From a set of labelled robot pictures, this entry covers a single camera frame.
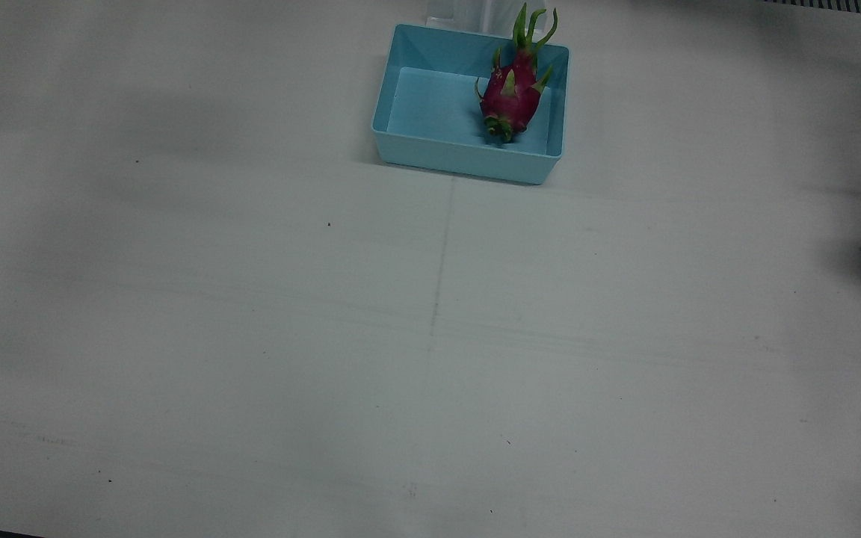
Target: white table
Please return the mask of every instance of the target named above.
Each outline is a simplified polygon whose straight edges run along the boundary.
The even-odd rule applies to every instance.
[[[529,188],[380,163],[425,4],[0,3],[0,529],[861,536],[861,15],[554,3]]]

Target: dragon fruit scale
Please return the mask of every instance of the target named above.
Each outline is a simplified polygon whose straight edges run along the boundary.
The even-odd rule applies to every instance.
[[[493,71],[487,89],[481,95],[478,85],[474,90],[481,100],[484,125],[491,135],[503,137],[510,142],[516,133],[523,133],[540,104],[540,96],[550,81],[553,66],[537,78],[537,52],[543,47],[554,31],[557,31],[557,10],[553,10],[553,26],[543,39],[533,42],[537,17],[546,10],[536,10],[527,22],[527,4],[523,4],[513,24],[513,47],[516,54],[508,65],[500,66],[500,48],[493,53]]]

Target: blue object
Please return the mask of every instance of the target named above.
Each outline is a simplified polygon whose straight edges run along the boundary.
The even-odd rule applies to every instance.
[[[564,155],[570,50],[544,45],[539,74],[553,65],[537,113],[509,143],[487,134],[474,84],[487,86],[493,51],[513,58],[509,37],[400,24],[387,55],[371,128],[387,163],[543,184]]]

